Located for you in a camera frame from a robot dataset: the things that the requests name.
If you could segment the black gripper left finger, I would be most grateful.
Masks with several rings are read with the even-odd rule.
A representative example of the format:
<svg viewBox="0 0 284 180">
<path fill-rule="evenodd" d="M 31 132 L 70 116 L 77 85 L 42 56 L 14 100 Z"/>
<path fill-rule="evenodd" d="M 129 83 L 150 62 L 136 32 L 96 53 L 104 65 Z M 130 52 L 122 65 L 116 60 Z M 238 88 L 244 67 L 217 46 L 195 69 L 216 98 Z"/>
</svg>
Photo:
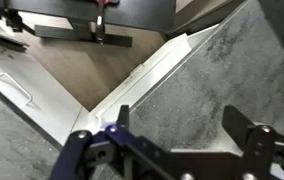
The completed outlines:
<svg viewBox="0 0 284 180">
<path fill-rule="evenodd" d="M 51 171 L 50 180 L 92 180 L 100 165 L 109 165 L 125 180 L 169 180 L 164 165 L 150 155 L 152 145 L 127 127 L 129 107 L 123 105 L 115 123 L 96 134 L 71 133 Z"/>
</svg>

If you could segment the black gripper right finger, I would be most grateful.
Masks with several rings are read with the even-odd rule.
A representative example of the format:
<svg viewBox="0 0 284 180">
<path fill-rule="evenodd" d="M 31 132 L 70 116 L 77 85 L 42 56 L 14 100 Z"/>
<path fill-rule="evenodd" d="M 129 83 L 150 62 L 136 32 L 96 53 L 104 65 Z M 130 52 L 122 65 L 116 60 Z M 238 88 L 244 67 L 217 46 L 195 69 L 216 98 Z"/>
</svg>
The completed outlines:
<svg viewBox="0 0 284 180">
<path fill-rule="evenodd" d="M 243 152 L 238 165 L 241 178 L 273 180 L 272 164 L 284 171 L 284 135 L 269 125 L 255 125 L 235 106 L 226 105 L 222 127 Z"/>
</svg>

